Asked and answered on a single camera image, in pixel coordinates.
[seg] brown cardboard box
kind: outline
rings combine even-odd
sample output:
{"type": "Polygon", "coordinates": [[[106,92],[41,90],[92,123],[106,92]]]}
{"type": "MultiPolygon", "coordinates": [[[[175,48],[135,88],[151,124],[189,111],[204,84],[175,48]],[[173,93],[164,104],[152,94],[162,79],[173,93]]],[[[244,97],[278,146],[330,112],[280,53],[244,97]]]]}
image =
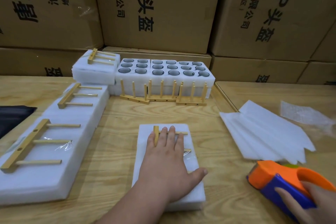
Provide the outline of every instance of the brown cardboard box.
{"type": "Polygon", "coordinates": [[[207,52],[218,0],[97,1],[106,45],[207,52]]]}
{"type": "Polygon", "coordinates": [[[332,84],[336,83],[336,63],[309,62],[300,76],[298,84],[332,84]]]}
{"type": "Polygon", "coordinates": [[[329,32],[310,59],[336,62],[336,23],[330,28],[329,32]]]}
{"type": "Polygon", "coordinates": [[[1,0],[0,46],[103,46],[96,0],[1,0]]]}
{"type": "Polygon", "coordinates": [[[0,48],[0,75],[69,76],[87,50],[34,50],[0,48]]]}
{"type": "Polygon", "coordinates": [[[215,56],[308,61],[333,24],[336,0],[220,0],[215,56]]]}
{"type": "Polygon", "coordinates": [[[210,67],[211,56],[209,54],[196,54],[184,52],[164,52],[133,48],[120,48],[107,46],[104,51],[120,54],[120,59],[136,58],[136,59],[172,59],[176,61],[199,61],[210,67]]]}
{"type": "Polygon", "coordinates": [[[296,83],[305,62],[212,56],[210,69],[216,81],[296,83]]]}

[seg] black plastic object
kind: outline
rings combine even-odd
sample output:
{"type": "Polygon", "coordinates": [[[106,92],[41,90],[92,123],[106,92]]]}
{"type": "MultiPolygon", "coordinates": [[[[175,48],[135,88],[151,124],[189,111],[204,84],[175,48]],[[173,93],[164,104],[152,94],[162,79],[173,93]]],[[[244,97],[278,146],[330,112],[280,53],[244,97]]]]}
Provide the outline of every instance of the black plastic object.
{"type": "Polygon", "coordinates": [[[37,107],[0,106],[0,139],[30,116],[37,107]]]}

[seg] wooden tabletop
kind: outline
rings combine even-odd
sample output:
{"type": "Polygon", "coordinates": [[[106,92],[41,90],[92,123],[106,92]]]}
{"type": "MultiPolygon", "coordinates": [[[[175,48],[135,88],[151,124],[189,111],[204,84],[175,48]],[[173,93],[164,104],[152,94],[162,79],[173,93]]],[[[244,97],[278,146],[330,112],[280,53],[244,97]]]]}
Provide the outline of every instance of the wooden tabletop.
{"type": "MultiPolygon", "coordinates": [[[[0,105],[38,107],[0,140],[0,153],[72,82],[72,78],[0,76],[0,105]]],[[[138,128],[152,123],[188,124],[199,165],[209,171],[204,178],[204,209],[165,213],[160,223],[287,223],[288,218],[246,181],[254,162],[242,158],[218,114],[233,112],[232,107],[216,87],[207,103],[205,107],[142,105],[111,97],[69,197],[57,202],[1,207],[0,223],[93,223],[131,188],[138,128]]]]}
{"type": "MultiPolygon", "coordinates": [[[[215,85],[235,110],[251,100],[279,115],[280,102],[285,101],[294,105],[309,106],[336,120],[336,86],[256,82],[216,82],[215,85]]],[[[327,133],[316,126],[292,122],[303,128],[317,150],[306,150],[307,163],[304,166],[319,172],[336,184],[335,126],[327,133]]]]}

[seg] hand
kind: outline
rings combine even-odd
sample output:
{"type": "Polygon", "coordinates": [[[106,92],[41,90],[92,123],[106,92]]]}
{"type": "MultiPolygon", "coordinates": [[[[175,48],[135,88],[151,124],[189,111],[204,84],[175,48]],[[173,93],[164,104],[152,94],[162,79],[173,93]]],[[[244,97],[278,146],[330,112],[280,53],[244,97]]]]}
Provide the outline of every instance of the hand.
{"type": "Polygon", "coordinates": [[[146,184],[153,192],[159,192],[166,204],[177,201],[192,191],[208,171],[198,168],[188,174],[183,162],[183,134],[179,134],[175,143],[175,127],[171,126],[167,137],[164,127],[154,145],[155,133],[147,140],[137,183],[146,184]]]}
{"type": "Polygon", "coordinates": [[[310,182],[301,182],[313,197],[317,208],[303,209],[292,195],[282,188],[275,188],[287,208],[301,224],[336,223],[336,193],[310,182]]]}

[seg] finger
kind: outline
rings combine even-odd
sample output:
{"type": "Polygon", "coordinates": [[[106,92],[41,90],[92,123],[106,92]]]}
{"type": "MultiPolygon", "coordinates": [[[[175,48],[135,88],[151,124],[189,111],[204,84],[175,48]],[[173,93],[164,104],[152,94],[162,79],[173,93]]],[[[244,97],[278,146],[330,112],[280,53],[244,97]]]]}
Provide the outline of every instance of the finger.
{"type": "Polygon", "coordinates": [[[309,192],[309,194],[313,197],[316,205],[320,205],[321,201],[323,201],[323,195],[325,190],[313,183],[301,181],[303,187],[309,192]]]}
{"type": "Polygon", "coordinates": [[[275,188],[275,191],[280,195],[282,201],[287,206],[287,208],[294,214],[297,220],[300,223],[307,223],[309,219],[308,213],[301,207],[301,205],[292,197],[292,195],[282,189],[282,188],[275,188]]]}
{"type": "Polygon", "coordinates": [[[166,146],[171,149],[174,149],[174,146],[175,146],[175,127],[174,126],[171,126],[169,128],[166,146]]]}
{"type": "Polygon", "coordinates": [[[147,139],[146,151],[153,149],[155,147],[154,139],[155,139],[155,133],[154,131],[152,131],[147,139]]]}
{"type": "Polygon", "coordinates": [[[157,145],[156,147],[165,147],[166,146],[166,143],[167,143],[167,131],[168,129],[166,127],[164,127],[162,130],[161,130],[161,133],[159,135],[159,139],[157,140],[157,145]]]}
{"type": "Polygon", "coordinates": [[[205,168],[197,168],[195,171],[188,174],[189,176],[189,188],[188,192],[191,192],[193,188],[195,188],[204,178],[205,175],[208,174],[208,170],[205,168]]]}
{"type": "Polygon", "coordinates": [[[184,153],[184,136],[182,133],[180,133],[177,136],[177,141],[174,147],[174,150],[183,157],[183,153],[184,153]]]}

